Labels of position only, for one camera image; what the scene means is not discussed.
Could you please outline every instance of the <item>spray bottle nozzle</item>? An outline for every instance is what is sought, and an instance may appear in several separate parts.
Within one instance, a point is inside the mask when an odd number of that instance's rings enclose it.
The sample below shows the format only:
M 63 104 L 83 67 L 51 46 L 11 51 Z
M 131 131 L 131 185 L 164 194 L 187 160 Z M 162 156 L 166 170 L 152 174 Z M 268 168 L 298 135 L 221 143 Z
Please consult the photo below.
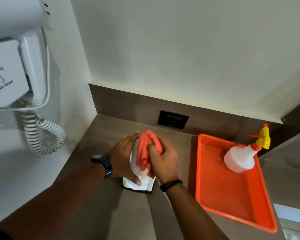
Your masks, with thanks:
M 264 149 L 269 149 L 270 147 L 270 134 L 269 134 L 269 126 L 267 124 L 263 124 L 262 128 L 254 134 L 248 134 L 251 137 L 259 137 L 256 140 L 256 145 L 259 147 L 263 147 Z

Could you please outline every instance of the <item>white wall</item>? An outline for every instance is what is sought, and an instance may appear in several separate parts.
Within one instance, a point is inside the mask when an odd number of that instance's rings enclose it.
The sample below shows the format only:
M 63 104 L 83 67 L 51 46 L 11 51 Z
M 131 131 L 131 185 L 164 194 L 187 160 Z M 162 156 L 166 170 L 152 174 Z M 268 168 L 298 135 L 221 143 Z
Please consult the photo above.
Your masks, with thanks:
M 39 112 L 61 125 L 66 144 L 57 153 L 28 150 L 12 113 L 0 113 L 0 220 L 50 186 L 96 115 L 91 75 L 70 0 L 44 0 L 51 49 L 52 94 Z
M 300 103 L 300 0 L 71 0 L 92 83 L 249 117 Z

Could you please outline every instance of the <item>person's right arm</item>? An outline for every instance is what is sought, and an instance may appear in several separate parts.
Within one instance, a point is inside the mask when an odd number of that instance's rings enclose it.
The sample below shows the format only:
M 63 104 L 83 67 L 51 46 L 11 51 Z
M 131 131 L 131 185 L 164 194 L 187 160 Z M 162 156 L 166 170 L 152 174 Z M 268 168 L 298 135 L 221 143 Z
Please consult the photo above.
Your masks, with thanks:
M 158 138 L 164 153 L 159 155 L 154 144 L 148 145 L 148 151 L 152 170 L 164 184 L 177 176 L 178 153 L 169 141 Z M 166 193 L 185 240 L 229 240 L 183 185 L 172 186 Z

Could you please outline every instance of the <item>person's left hand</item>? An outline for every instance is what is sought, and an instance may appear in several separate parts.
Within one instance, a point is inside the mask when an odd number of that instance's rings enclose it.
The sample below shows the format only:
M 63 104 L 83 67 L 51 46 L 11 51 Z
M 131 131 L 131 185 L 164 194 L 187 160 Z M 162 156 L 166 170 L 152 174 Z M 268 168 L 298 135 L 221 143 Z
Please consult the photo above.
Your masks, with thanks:
M 108 151 L 108 155 L 115 177 L 125 177 L 136 185 L 141 186 L 139 177 L 135 175 L 130 168 L 130 154 L 138 138 L 139 132 L 123 138 Z

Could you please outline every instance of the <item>coiled cord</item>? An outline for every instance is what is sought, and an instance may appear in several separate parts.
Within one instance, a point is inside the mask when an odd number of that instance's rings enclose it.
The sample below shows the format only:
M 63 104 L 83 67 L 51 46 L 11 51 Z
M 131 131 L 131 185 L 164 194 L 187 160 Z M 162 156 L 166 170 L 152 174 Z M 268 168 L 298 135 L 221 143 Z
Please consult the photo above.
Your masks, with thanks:
M 47 119 L 39 118 L 38 114 L 34 111 L 19 112 L 18 115 L 24 127 L 28 144 L 36 154 L 47 155 L 61 148 L 66 140 L 66 134 L 59 125 Z M 56 143 L 44 146 L 39 135 L 39 128 L 54 134 L 56 136 Z

